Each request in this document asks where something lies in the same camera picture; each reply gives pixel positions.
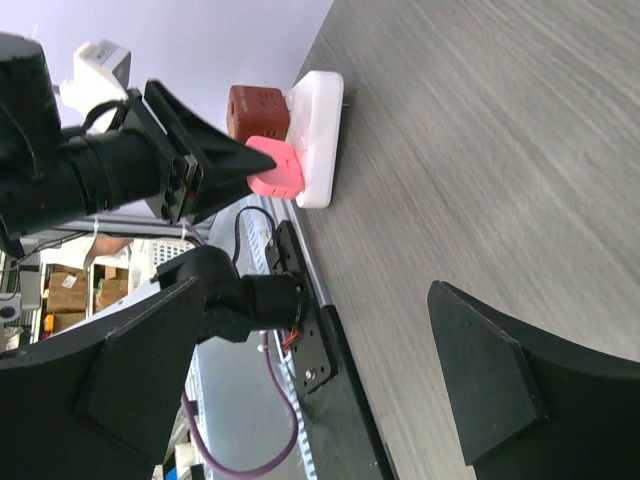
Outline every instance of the purple cable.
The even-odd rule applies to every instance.
[[[193,407],[189,402],[189,398],[187,397],[186,392],[182,393],[182,398],[180,399],[182,403],[182,408],[184,408],[184,411],[187,416],[187,421],[189,422],[189,427],[191,429],[191,439],[193,440],[196,447],[202,454],[204,460],[214,470],[220,473],[223,473],[225,475],[228,475],[231,478],[236,478],[239,480],[253,480],[255,478],[260,478],[263,475],[266,475],[267,473],[274,470],[282,462],[284,462],[284,460],[289,456],[289,454],[293,451],[294,447],[296,446],[296,441],[298,440],[298,417],[296,416],[296,412],[293,408],[293,405],[291,405],[291,402],[287,398],[286,393],[284,393],[284,390],[282,390],[282,387],[278,383],[278,379],[276,378],[276,375],[273,371],[273,365],[271,364],[271,355],[269,353],[268,344],[269,344],[269,334],[264,333],[262,335],[262,346],[264,348],[263,355],[264,355],[265,362],[267,364],[267,372],[269,374],[269,378],[271,379],[271,382],[273,383],[273,385],[276,388],[276,391],[278,392],[278,395],[280,396],[280,398],[282,399],[282,402],[287,407],[289,417],[291,418],[291,422],[293,424],[291,428],[291,436],[289,437],[289,441],[287,442],[287,445],[270,462],[256,469],[249,470],[247,472],[238,472],[235,470],[231,470],[225,467],[224,465],[221,465],[215,458],[213,458],[213,455],[211,455],[209,450],[207,450],[207,446],[204,444],[204,440],[202,440],[202,436],[200,435],[200,430],[198,429],[198,424],[196,423]]]
[[[196,238],[196,240],[200,243],[200,245],[206,245],[207,242],[204,241],[204,238],[202,238],[202,235],[200,235],[200,232],[196,230],[196,227],[194,227],[190,223],[185,223],[184,226],[187,230],[189,230],[189,232],[191,232],[191,234]]]

